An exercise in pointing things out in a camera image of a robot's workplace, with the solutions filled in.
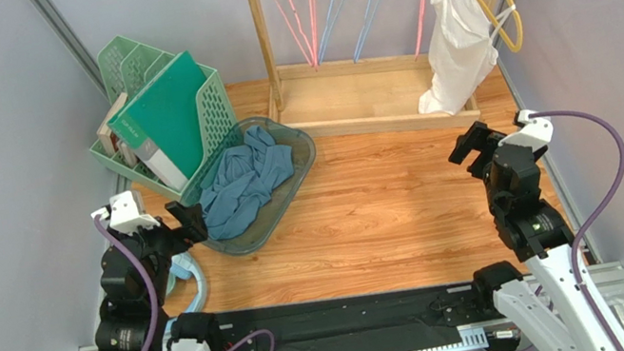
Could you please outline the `blue tank top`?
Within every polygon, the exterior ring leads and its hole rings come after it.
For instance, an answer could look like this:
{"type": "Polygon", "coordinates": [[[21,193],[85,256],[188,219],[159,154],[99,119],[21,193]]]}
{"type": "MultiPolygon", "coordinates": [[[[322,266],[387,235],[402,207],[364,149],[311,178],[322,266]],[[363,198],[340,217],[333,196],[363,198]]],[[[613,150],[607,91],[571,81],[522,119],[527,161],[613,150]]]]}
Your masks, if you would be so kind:
{"type": "Polygon", "coordinates": [[[273,191],[293,176],[292,153],[260,126],[248,128],[241,145],[224,151],[200,197],[212,241],[238,237],[254,223],[273,191]]]}

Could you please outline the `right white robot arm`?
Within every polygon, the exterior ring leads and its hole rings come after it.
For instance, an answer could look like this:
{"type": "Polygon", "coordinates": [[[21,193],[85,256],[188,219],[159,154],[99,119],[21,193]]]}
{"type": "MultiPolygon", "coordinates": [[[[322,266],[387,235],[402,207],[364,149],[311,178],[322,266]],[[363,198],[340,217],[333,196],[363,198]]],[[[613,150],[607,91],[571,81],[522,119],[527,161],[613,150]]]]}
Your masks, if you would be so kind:
{"type": "Polygon", "coordinates": [[[478,153],[469,173],[483,181],[501,241],[525,264],[549,300],[543,302],[509,262],[474,273],[487,308],[503,315],[538,351],[624,351],[624,328],[597,290],[575,248],[575,235],[540,197],[539,158],[553,137],[550,120],[521,110],[517,131],[503,134],[476,121],[457,137],[449,161],[478,153]]]}

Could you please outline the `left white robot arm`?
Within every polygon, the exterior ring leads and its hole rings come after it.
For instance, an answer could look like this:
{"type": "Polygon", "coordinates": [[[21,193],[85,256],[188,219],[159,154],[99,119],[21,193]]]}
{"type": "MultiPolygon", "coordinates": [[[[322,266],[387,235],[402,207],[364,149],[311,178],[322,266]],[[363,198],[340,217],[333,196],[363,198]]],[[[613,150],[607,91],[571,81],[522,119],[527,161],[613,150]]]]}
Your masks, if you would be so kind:
{"type": "Polygon", "coordinates": [[[224,351],[215,315],[187,312],[172,322],[164,310],[173,257],[207,240],[199,205],[172,202],[166,210],[180,221],[179,227],[151,217],[131,235],[104,225],[108,210],[94,217],[95,227],[109,241],[101,259],[105,296],[95,333],[98,351],[224,351]]]}

